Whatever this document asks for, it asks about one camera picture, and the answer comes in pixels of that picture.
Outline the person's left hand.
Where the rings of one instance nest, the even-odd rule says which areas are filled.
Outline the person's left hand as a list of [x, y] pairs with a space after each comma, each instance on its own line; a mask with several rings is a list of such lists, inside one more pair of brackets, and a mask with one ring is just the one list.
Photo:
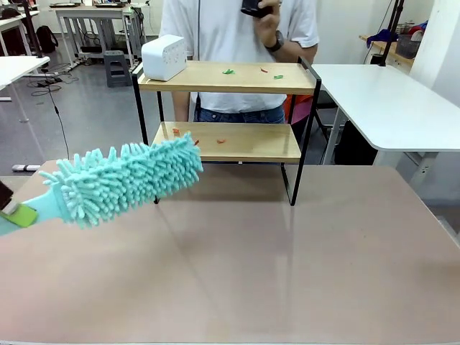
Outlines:
[[280, 23], [280, 1], [263, 0], [258, 3], [260, 9], [270, 8], [270, 13], [262, 18], [254, 19], [254, 30], [265, 47], [272, 48], [277, 44], [277, 28]]

